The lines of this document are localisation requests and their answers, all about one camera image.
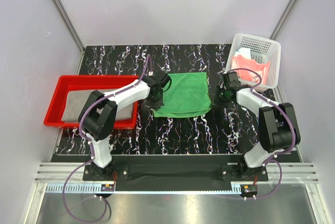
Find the green towel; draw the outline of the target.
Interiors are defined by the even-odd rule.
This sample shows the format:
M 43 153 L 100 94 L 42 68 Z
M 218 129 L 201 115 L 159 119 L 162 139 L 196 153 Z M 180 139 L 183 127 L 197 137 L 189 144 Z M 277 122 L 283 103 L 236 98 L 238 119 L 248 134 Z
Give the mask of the green towel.
M 175 73 L 169 77 L 172 84 L 163 94 L 164 105 L 153 112 L 154 117 L 190 118 L 210 111 L 207 73 Z

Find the pink towel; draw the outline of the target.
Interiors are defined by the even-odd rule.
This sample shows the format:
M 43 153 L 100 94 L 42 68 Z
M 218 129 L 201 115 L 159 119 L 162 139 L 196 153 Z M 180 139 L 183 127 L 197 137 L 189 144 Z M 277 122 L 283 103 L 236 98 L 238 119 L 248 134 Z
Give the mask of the pink towel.
M 253 70 L 261 77 L 262 85 L 266 84 L 266 79 L 267 79 L 268 72 L 270 70 L 270 65 L 271 65 L 270 61 L 266 64 L 261 64 L 261 63 L 257 63 L 254 59 L 247 59 L 240 54 L 237 56 L 233 56 L 231 60 L 231 68 L 240 69 L 240 70 L 237 70 L 237 74 L 239 78 L 246 80 L 246 81 L 258 83 L 259 77 L 256 74 L 250 71 L 242 70 L 242 69 Z

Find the grey towel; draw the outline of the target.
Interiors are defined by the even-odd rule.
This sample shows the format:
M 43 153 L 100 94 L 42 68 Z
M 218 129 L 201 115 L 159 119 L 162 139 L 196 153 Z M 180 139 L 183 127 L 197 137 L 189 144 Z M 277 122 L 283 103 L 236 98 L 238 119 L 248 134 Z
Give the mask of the grey towel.
M 63 122 L 78 122 L 78 117 L 93 89 L 70 91 L 66 99 L 66 105 L 61 120 Z M 126 106 L 116 114 L 116 121 L 128 120 L 132 118 L 133 104 Z

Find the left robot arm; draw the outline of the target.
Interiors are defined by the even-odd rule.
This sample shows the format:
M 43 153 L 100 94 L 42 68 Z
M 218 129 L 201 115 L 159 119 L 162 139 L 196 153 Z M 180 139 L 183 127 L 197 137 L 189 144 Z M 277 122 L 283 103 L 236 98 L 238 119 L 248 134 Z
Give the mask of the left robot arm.
M 79 132 L 91 149 L 91 159 L 86 165 L 90 164 L 101 180 L 109 179 L 114 173 L 108 148 L 117 113 L 139 100 L 152 110 L 160 109 L 164 105 L 163 93 L 171 84 L 170 76 L 161 71 L 148 76 L 143 74 L 131 84 L 112 92 L 94 90 L 90 93 L 78 118 Z

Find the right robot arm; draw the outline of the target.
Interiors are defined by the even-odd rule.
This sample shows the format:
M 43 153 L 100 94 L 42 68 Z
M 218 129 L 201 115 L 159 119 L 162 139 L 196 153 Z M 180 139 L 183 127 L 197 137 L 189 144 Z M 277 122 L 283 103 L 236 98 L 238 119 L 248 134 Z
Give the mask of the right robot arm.
M 300 132 L 294 106 L 278 103 L 255 91 L 255 86 L 241 84 L 236 71 L 224 74 L 223 84 L 217 86 L 214 107 L 236 102 L 258 117 L 258 142 L 242 155 L 231 175 L 250 181 L 260 176 L 277 155 L 287 154 L 300 144 Z

